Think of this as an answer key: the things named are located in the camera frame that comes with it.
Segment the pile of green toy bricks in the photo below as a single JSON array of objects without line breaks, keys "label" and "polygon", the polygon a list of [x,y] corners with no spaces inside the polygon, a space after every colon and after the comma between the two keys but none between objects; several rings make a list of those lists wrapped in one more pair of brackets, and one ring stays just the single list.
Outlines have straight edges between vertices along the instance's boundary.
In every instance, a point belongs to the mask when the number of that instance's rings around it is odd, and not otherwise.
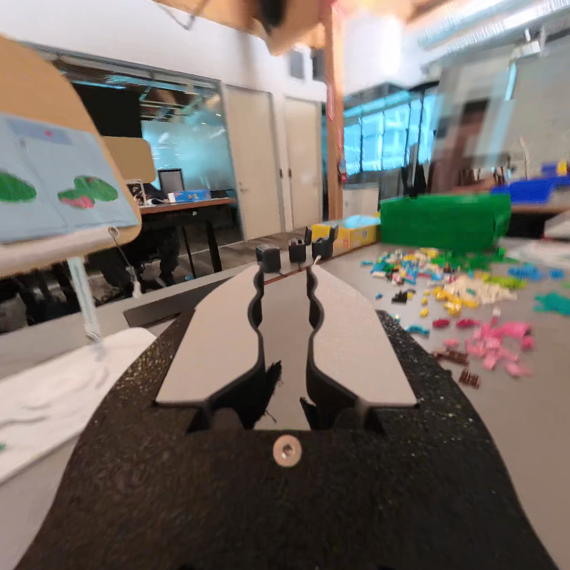
[{"label": "pile of green toy bricks", "polygon": [[516,259],[506,255],[504,248],[495,248],[483,252],[461,252],[458,250],[438,250],[437,255],[431,259],[432,264],[445,267],[451,271],[490,271],[494,263],[517,263]]}]

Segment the yellow cardboard box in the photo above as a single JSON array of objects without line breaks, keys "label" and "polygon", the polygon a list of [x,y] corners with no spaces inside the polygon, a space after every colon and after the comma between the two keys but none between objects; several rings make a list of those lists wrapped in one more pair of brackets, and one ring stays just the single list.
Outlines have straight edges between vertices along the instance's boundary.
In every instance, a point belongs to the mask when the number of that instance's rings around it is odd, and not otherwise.
[{"label": "yellow cardboard box", "polygon": [[312,224],[312,241],[329,237],[330,228],[337,226],[338,232],[333,244],[334,253],[368,246],[381,238],[379,212],[373,216],[350,216],[342,220],[331,220]]}]

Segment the pile of brown toy bricks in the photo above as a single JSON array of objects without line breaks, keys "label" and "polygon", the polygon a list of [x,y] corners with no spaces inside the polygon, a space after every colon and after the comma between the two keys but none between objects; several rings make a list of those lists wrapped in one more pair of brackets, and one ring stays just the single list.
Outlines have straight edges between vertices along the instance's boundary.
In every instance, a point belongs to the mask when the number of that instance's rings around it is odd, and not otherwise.
[{"label": "pile of brown toy bricks", "polygon": [[460,385],[473,389],[481,388],[481,378],[478,374],[471,371],[467,352],[448,346],[443,349],[436,349],[431,352],[431,355],[436,362],[450,362],[460,367],[460,375],[458,377]]}]

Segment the white door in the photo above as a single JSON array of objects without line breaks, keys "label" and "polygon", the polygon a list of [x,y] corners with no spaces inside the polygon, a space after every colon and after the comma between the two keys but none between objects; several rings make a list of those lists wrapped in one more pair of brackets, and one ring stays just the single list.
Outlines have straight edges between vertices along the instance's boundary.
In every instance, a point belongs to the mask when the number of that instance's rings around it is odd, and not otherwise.
[{"label": "white door", "polygon": [[321,105],[286,97],[285,123],[289,159],[289,188],[295,229],[322,220],[322,116]]},{"label": "white door", "polygon": [[226,87],[225,104],[246,240],[281,231],[273,101],[269,93]]}]

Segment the pile of lime toy bricks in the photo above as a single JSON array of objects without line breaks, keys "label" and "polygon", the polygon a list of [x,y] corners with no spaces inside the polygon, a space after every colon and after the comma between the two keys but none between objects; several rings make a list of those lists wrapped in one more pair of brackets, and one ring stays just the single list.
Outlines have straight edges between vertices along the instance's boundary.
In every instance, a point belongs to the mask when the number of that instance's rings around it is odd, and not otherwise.
[{"label": "pile of lime toy bricks", "polygon": [[527,282],[525,280],[511,275],[495,276],[486,274],[482,277],[482,281],[485,283],[495,284],[503,289],[508,289],[509,291],[525,289],[527,286]]}]

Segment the tan rounded chair back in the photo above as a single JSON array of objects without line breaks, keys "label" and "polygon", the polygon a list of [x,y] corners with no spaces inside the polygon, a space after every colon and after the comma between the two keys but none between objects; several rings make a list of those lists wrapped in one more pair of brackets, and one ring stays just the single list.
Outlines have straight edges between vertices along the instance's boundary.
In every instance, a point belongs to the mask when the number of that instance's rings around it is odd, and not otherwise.
[{"label": "tan rounded chair back", "polygon": [[156,179],[151,147],[145,139],[104,136],[103,141],[125,182],[152,183]]}]

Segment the pile of mixed toy bricks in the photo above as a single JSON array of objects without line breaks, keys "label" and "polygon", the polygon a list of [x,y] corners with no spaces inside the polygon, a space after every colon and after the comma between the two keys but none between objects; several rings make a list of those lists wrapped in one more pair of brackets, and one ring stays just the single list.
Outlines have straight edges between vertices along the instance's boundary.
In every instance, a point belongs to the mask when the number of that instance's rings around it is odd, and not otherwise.
[{"label": "pile of mixed toy bricks", "polygon": [[369,273],[395,285],[416,285],[419,279],[438,283],[449,279],[454,270],[443,250],[432,247],[388,250],[375,260],[360,261]]}]

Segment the pile of yellow toy bricks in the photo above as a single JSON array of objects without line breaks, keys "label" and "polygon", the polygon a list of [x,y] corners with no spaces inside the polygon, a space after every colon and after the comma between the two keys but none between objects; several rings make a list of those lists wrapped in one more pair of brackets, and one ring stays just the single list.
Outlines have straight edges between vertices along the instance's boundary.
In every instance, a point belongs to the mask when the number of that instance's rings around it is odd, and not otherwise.
[{"label": "pile of yellow toy bricks", "polygon": [[431,299],[442,303],[450,316],[459,316],[463,309],[475,310],[481,305],[476,294],[454,286],[436,286],[432,289],[425,289],[422,302],[426,304]]}]

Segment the pile of teal brick plates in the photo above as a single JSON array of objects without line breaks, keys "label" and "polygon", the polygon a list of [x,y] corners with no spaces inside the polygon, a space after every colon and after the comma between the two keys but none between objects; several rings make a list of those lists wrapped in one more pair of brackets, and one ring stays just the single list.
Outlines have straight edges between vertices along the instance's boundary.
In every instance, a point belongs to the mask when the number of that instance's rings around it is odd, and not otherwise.
[{"label": "pile of teal brick plates", "polygon": [[550,292],[535,296],[535,312],[553,312],[569,317],[569,297]]}]

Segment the blue storage bins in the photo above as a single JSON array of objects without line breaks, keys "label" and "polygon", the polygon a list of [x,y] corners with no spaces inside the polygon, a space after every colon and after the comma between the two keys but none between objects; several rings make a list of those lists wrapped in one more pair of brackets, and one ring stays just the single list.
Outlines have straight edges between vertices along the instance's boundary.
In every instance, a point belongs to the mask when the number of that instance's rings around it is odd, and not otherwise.
[{"label": "blue storage bins", "polygon": [[491,195],[505,195],[512,206],[543,205],[559,188],[569,187],[569,175],[531,180],[517,180],[490,190]]}]

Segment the open instruction booklet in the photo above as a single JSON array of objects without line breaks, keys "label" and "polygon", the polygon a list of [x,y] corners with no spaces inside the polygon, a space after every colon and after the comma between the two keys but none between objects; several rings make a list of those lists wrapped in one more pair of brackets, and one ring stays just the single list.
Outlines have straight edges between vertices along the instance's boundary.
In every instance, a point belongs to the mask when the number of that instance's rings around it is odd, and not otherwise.
[{"label": "open instruction booklet", "polygon": [[95,135],[1,114],[2,244],[136,224]]}]

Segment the black battery charger case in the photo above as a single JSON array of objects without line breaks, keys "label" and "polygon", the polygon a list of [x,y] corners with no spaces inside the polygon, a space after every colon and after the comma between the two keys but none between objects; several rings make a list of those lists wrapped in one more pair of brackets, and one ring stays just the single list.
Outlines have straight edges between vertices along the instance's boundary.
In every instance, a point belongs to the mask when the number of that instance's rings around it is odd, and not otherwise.
[{"label": "black battery charger case", "polygon": [[312,228],[306,226],[303,238],[289,241],[289,262],[292,265],[303,265],[307,260],[307,248],[312,242]]},{"label": "black battery charger case", "polygon": [[313,224],[311,226],[311,252],[313,261],[327,260],[333,255],[338,237],[338,224]]}]

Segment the pile of blue toy bricks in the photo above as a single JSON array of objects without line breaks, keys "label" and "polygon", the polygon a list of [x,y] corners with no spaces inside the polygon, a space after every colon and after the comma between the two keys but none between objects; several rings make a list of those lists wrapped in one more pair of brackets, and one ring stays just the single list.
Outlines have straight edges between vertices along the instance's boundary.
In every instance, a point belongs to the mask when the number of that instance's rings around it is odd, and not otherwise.
[{"label": "pile of blue toy bricks", "polygon": [[565,278],[565,273],[561,268],[540,267],[529,263],[510,267],[508,275],[532,282],[544,281],[546,279],[562,281]]}]

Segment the pile of pink toy bricks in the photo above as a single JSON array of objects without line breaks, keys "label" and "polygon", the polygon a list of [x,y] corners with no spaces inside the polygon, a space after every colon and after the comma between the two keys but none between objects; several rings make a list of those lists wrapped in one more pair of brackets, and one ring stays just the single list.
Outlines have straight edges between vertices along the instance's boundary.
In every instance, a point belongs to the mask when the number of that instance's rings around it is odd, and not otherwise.
[{"label": "pile of pink toy bricks", "polygon": [[455,325],[460,331],[467,331],[463,341],[446,343],[448,351],[464,352],[468,357],[475,357],[482,362],[487,371],[493,371],[501,364],[513,378],[524,378],[532,375],[523,363],[522,357],[533,350],[535,339],[531,325],[527,322],[510,321],[499,323],[496,317],[489,322],[464,318]]}]

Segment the black charger cube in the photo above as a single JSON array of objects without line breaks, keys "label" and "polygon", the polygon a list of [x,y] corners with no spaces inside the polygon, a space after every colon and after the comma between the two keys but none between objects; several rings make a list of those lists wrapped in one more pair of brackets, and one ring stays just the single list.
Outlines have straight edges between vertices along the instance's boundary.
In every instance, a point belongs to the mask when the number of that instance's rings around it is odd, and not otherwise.
[{"label": "black charger cube", "polygon": [[273,244],[263,243],[255,247],[258,264],[265,274],[281,272],[281,249]]}]

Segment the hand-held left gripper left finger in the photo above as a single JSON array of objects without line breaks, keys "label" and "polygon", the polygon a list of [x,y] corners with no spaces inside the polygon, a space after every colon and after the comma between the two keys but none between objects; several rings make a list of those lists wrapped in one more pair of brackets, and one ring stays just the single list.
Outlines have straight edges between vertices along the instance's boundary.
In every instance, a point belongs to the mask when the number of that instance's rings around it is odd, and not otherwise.
[{"label": "hand-held left gripper left finger", "polygon": [[260,265],[213,289],[195,307],[156,404],[241,410],[262,399],[264,272]]}]

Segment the glass office partition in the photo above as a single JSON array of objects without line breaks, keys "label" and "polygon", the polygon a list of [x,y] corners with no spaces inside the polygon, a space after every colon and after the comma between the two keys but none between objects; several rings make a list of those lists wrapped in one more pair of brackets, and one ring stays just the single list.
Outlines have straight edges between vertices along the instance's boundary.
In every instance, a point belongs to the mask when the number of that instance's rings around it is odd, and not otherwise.
[{"label": "glass office partition", "polygon": [[[178,74],[122,61],[50,55],[53,66],[72,84],[98,132],[107,137],[145,139],[156,170],[152,182],[162,194],[157,171],[181,168],[185,190],[208,189],[211,198],[237,198],[229,135],[216,80]],[[198,216],[186,226],[189,245],[208,243]],[[239,206],[214,208],[217,243],[243,238]],[[145,216],[143,225],[169,226],[168,216]]]}]

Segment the clear stand post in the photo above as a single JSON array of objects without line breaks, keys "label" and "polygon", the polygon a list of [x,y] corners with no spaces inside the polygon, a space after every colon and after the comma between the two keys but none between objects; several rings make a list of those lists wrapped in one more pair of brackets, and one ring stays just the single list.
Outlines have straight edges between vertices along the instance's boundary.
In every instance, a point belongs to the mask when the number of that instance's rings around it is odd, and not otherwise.
[{"label": "clear stand post", "polygon": [[72,257],[67,260],[67,265],[82,313],[86,338],[91,344],[100,344],[102,332],[96,315],[95,301],[91,293],[84,260],[82,257]]}]

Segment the pile of white toy bricks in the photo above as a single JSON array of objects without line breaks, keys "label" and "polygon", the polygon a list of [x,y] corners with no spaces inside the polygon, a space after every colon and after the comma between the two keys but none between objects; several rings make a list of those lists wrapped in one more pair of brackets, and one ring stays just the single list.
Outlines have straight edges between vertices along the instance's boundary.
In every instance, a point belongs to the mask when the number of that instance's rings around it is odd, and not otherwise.
[{"label": "pile of white toy bricks", "polygon": [[454,281],[446,283],[443,292],[447,300],[457,300],[469,307],[517,301],[516,292],[498,283],[472,279],[467,275],[460,275]]}]

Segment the wooden column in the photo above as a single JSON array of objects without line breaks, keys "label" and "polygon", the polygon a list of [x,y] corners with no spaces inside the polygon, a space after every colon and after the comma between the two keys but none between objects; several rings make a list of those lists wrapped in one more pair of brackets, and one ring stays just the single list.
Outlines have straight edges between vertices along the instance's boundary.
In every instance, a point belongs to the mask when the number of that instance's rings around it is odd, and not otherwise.
[{"label": "wooden column", "polygon": [[324,1],[324,64],[327,99],[327,190],[329,219],[343,217],[343,191],[338,168],[344,157],[344,18],[338,1]]}]

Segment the black monitor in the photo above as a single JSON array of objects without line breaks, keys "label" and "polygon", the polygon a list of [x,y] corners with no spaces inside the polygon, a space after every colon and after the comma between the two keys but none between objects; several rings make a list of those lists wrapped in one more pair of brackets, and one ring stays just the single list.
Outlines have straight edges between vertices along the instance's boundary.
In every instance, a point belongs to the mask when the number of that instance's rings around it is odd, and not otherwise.
[{"label": "black monitor", "polygon": [[159,169],[157,171],[160,187],[163,193],[179,193],[185,191],[181,168]]}]

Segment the black desk mat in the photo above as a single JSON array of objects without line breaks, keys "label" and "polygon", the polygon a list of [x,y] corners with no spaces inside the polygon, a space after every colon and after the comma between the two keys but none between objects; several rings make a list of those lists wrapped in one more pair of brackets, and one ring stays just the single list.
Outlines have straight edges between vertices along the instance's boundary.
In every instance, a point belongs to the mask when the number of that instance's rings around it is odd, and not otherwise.
[{"label": "black desk mat", "polygon": [[189,289],[157,301],[130,308],[124,311],[123,316],[130,327],[143,328],[176,319],[183,313],[193,311],[206,296],[229,279],[225,278],[196,289]]}]

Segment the green storage bin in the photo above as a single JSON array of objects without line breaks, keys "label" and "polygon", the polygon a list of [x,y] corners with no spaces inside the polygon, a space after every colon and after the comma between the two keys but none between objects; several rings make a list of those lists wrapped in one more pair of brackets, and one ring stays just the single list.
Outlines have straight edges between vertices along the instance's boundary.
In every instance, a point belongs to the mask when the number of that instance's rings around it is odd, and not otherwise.
[{"label": "green storage bin", "polygon": [[383,242],[456,253],[492,249],[509,228],[508,194],[424,194],[380,203]]}]

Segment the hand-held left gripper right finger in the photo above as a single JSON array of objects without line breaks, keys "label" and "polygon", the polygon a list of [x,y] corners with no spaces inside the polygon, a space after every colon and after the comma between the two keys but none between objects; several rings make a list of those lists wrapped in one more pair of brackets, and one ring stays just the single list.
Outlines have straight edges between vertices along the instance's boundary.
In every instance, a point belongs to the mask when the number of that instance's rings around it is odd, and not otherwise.
[{"label": "hand-held left gripper right finger", "polygon": [[326,419],[353,409],[413,409],[417,397],[373,304],[322,266],[307,270],[312,332],[306,361],[307,394]]}]

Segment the wooden office desk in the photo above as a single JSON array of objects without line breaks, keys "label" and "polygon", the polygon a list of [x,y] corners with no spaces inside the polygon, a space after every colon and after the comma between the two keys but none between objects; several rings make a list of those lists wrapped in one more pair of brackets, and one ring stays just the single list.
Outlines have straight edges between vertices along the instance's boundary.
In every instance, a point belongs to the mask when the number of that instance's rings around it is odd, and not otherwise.
[{"label": "wooden office desk", "polygon": [[216,231],[211,220],[211,211],[214,208],[221,208],[223,206],[237,205],[236,198],[212,198],[205,201],[198,202],[168,202],[161,205],[147,205],[138,207],[141,217],[151,215],[155,216],[168,216],[168,225],[179,227],[183,239],[183,245],[188,256],[189,266],[192,276],[196,279],[196,269],[193,263],[193,256],[189,247],[188,234],[186,226],[194,222],[193,218],[196,212],[205,210],[204,214],[198,216],[202,219],[205,227],[206,238],[208,243],[208,251],[210,254],[211,265],[214,273],[223,271],[222,262],[219,254],[219,246],[217,243]]}]

